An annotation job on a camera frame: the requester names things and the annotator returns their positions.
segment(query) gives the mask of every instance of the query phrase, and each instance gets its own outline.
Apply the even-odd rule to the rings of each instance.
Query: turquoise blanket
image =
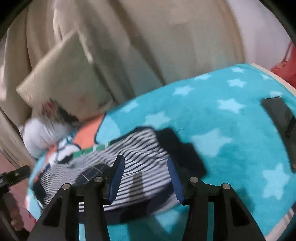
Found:
[[[252,213],[264,235],[289,210],[296,198],[296,174],[262,98],[281,96],[295,114],[296,99],[264,72],[238,64],[181,80],[139,96],[109,111],[96,140],[106,143],[136,126],[172,128],[182,142],[191,142],[204,160],[203,181],[229,183]],[[42,158],[35,167],[31,182]],[[28,198],[34,199],[28,189]],[[29,211],[40,210],[30,202]],[[111,240],[181,240],[188,207],[108,226]],[[81,240],[85,240],[80,225]]]

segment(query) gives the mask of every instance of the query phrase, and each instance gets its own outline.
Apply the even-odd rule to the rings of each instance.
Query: orange fabric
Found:
[[[92,120],[87,121],[77,132],[73,143],[80,146],[81,149],[89,148],[95,145],[94,139],[102,123],[105,114],[101,114]]]

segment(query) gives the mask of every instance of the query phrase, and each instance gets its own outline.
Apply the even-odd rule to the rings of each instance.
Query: folded clothing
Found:
[[[24,144],[34,158],[39,158],[50,146],[69,135],[73,126],[50,121],[42,116],[30,118],[22,131]]]
[[[296,199],[291,191],[296,188],[296,176],[285,146],[260,105],[262,98],[278,95],[296,115],[295,96],[271,75],[248,64],[235,65],[175,82],[109,111],[100,127],[93,127],[89,143],[107,143],[136,126],[172,128],[180,141],[192,142],[201,154],[207,168],[201,180],[211,185],[229,183],[268,235]],[[78,143],[77,136],[69,142]],[[170,141],[157,139],[163,147],[163,142]],[[39,159],[29,187],[50,156]],[[185,155],[183,163],[188,163]],[[31,189],[26,201],[38,219],[41,212]],[[109,225],[110,239],[182,240],[187,212],[188,207],[178,205],[161,214]],[[80,240],[85,240],[83,228],[79,226]]]
[[[33,191],[42,208],[45,208],[64,183],[86,184],[100,176],[107,166],[112,166],[117,155],[121,154],[125,158],[125,169],[118,194],[113,204],[104,206],[104,210],[130,206],[151,199],[161,192],[166,195],[164,203],[173,194],[167,168],[169,154],[180,163],[182,158],[188,158],[188,165],[195,163],[199,178],[205,174],[194,148],[190,152],[187,146],[188,144],[179,142],[171,129],[154,131],[152,128],[139,127],[108,144],[95,145],[75,152],[57,163],[48,163],[35,180]],[[166,189],[171,190],[171,193],[163,192]],[[80,203],[79,212],[83,212],[83,203]]]

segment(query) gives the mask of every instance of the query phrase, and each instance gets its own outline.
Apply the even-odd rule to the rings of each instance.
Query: bed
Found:
[[[169,127],[200,154],[207,170],[202,180],[231,184],[266,239],[277,240],[285,228],[279,223],[296,198],[296,177],[260,100],[281,96],[296,114],[295,94],[293,87],[262,67],[238,64],[139,96],[90,121],[41,157],[29,180],[26,208],[39,218],[34,183],[67,155],[97,151],[137,126]],[[111,240],[181,240],[188,208],[176,200],[170,204],[147,217],[108,225]],[[84,240],[83,224],[79,229]]]

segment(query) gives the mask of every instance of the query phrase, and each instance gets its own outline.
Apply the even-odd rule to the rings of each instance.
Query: printed pillowcase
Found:
[[[76,31],[38,62],[17,92],[39,115],[58,122],[82,122],[112,105],[112,97],[89,64]]]

